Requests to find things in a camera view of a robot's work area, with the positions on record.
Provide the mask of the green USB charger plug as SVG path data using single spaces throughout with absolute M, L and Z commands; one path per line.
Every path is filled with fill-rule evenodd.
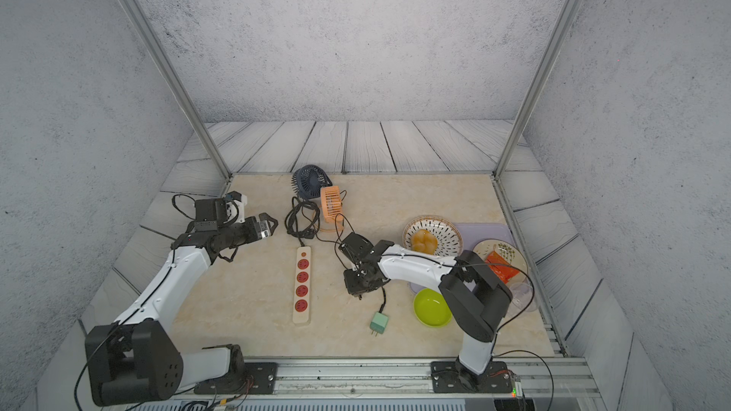
M 383 312 L 376 312 L 370 323 L 369 328 L 374 336 L 383 335 L 388 327 L 389 318 Z

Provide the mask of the white red power strip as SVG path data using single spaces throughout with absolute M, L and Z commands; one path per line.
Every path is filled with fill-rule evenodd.
M 292 322 L 295 325 L 306 325 L 310 322 L 311 255 L 311 247 L 299 247 L 296 252 L 292 304 Z

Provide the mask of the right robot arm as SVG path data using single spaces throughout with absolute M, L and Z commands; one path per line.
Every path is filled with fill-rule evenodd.
M 340 242 L 338 250 L 352 263 L 344 271 L 344 281 L 354 297 L 392 281 L 440 293 L 464 332 L 457 358 L 460 369 L 475 379 L 485 375 L 513 295 L 479 255 L 466 250 L 456 257 L 433 256 L 385 240 L 373 245 L 354 232 Z

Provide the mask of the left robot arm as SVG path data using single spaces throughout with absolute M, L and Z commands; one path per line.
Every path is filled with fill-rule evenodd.
M 169 330 L 199 279 L 225 249 L 264 240 L 278 222 L 266 213 L 243 221 L 205 222 L 172 244 L 163 268 L 131 306 L 108 325 L 93 327 L 85 338 L 87 361 L 81 376 L 100 407 L 167 401 L 192 386 L 200 393 L 247 394 L 254 381 L 240 346 L 224 344 L 182 354 Z

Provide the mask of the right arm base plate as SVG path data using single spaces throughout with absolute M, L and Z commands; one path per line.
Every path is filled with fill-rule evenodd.
M 504 362 L 491 362 L 476 374 L 458 361 L 430 364 L 432 389 L 437 394 L 514 394 L 513 374 Z

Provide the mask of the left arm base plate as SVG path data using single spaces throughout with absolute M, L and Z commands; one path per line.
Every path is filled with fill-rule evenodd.
M 272 395 L 278 363 L 236 363 L 223 377 L 200 382 L 195 395 Z

